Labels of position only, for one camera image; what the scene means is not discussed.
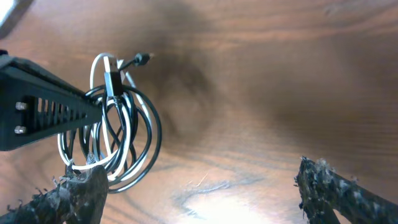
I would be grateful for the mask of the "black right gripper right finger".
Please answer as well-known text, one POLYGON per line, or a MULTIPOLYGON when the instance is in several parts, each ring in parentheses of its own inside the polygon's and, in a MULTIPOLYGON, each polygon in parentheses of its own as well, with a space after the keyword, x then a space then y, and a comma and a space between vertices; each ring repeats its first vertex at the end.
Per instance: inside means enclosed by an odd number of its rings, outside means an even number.
POLYGON ((301 157, 294 181, 309 223, 339 223, 338 212, 350 223, 397 224, 397 204, 336 174, 324 159, 301 157))

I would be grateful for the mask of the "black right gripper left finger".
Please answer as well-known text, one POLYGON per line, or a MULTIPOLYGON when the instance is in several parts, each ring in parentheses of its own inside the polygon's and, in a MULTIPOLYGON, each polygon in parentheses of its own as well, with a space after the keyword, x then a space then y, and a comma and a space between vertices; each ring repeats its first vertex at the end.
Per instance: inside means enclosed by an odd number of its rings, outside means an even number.
POLYGON ((52 190, 38 189, 29 202, 7 207, 1 223, 100 223, 108 190, 103 166, 70 172, 52 190))

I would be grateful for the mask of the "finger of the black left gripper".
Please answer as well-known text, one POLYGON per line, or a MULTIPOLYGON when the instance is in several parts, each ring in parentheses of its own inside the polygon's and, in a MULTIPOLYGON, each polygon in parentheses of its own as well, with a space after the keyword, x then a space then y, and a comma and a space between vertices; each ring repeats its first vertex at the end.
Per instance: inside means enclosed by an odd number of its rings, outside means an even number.
POLYGON ((30 60, 1 51, 1 150, 101 120, 85 93, 30 60))

